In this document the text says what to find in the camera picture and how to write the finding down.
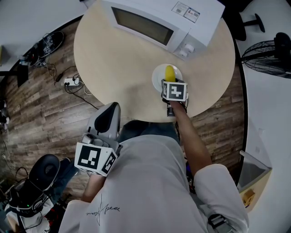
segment white power strip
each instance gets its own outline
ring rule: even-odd
[[[80,84],[80,78],[76,78],[75,81],[72,78],[66,78],[64,83],[67,83],[68,86],[78,86]]]

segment round wooden table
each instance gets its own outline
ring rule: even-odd
[[[235,66],[231,33],[223,19],[207,50],[183,61],[161,47],[113,27],[97,0],[79,23],[74,41],[78,72],[103,104],[118,102],[121,114],[147,122],[171,122],[151,76],[160,64],[177,66],[188,84],[188,115],[211,107],[227,89]]]

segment black fan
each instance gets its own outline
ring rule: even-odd
[[[248,48],[241,59],[255,71],[291,78],[290,50],[290,37],[279,32],[273,41],[263,41]]]

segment floor plank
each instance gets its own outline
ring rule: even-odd
[[[74,66],[73,43],[79,22],[63,29],[66,34],[63,46],[49,57],[60,74]],[[5,140],[10,159],[16,169],[24,166],[29,171],[42,155],[55,154],[62,159],[74,157],[75,145],[80,142],[88,119],[96,111],[80,98],[65,92],[64,78],[77,73],[75,67],[64,73],[62,80],[54,85],[53,78],[45,68],[30,68],[29,80],[20,88],[15,76],[5,80],[4,89],[7,110],[11,117],[8,133],[1,131],[0,140]],[[78,94],[94,106],[102,106],[94,96],[84,90]],[[232,174],[238,172],[244,131],[244,109],[241,76],[235,66],[232,80],[222,97],[207,111],[192,118],[193,125],[210,151],[212,161],[228,167]],[[121,127],[131,119],[122,116]],[[8,156],[3,143],[0,152]],[[5,160],[0,160],[0,176],[13,177]],[[80,198],[88,175],[80,172],[68,184],[65,193]]]

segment white plate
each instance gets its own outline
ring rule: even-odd
[[[155,68],[152,76],[151,76],[151,81],[153,82],[155,89],[159,93],[162,93],[161,81],[162,81],[162,79],[165,78],[165,72],[166,72],[167,66],[172,66],[174,68],[175,77],[177,79],[183,80],[182,73],[176,66],[174,66],[172,64],[161,64],[161,65],[157,66]]]

